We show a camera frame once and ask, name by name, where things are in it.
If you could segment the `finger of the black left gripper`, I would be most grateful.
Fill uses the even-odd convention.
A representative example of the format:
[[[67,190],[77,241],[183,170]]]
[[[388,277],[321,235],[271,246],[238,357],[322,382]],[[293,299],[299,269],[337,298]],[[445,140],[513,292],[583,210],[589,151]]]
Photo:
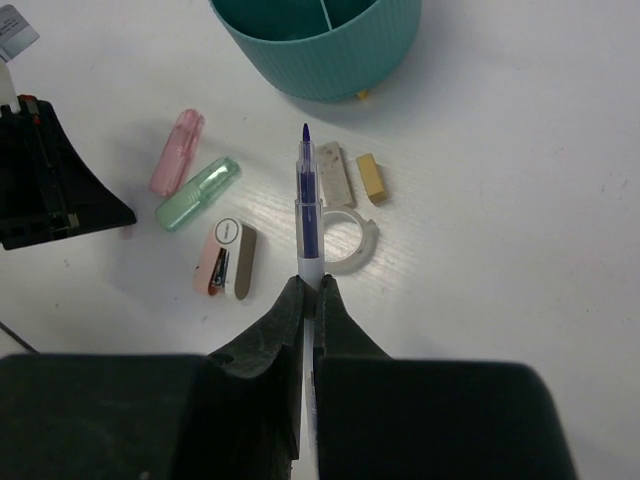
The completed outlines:
[[[136,223],[85,165],[53,106],[31,95],[1,107],[1,245],[25,248]]]

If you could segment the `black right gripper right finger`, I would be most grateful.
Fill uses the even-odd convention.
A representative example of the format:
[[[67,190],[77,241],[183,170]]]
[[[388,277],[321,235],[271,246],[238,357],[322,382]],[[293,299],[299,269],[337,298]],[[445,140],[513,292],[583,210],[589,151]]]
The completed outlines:
[[[322,280],[313,349],[323,479],[573,479],[572,455],[538,373],[510,362],[402,360]]]

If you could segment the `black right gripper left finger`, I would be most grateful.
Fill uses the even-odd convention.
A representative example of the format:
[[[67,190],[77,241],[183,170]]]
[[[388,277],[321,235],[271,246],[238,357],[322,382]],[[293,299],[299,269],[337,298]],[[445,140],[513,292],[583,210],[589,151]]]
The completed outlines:
[[[304,287],[206,355],[1,362],[5,479],[287,479],[299,455]]]

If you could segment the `green highlighter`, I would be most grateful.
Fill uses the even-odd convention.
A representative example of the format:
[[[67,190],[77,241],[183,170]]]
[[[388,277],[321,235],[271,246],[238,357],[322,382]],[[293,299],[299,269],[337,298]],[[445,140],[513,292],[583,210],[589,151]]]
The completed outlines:
[[[234,159],[216,159],[156,208],[157,223],[169,232],[178,231],[215,203],[241,173],[241,167]]]

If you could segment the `blue ballpoint pen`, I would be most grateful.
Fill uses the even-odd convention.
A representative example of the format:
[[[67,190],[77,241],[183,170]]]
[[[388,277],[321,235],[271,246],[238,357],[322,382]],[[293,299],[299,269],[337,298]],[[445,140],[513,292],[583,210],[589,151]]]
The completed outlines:
[[[308,437],[315,479],[319,478],[317,447],[317,409],[314,387],[313,346],[315,310],[321,280],[325,273],[322,201],[319,193],[318,163],[307,123],[302,127],[296,161],[296,236],[298,276],[304,283],[303,379]]]

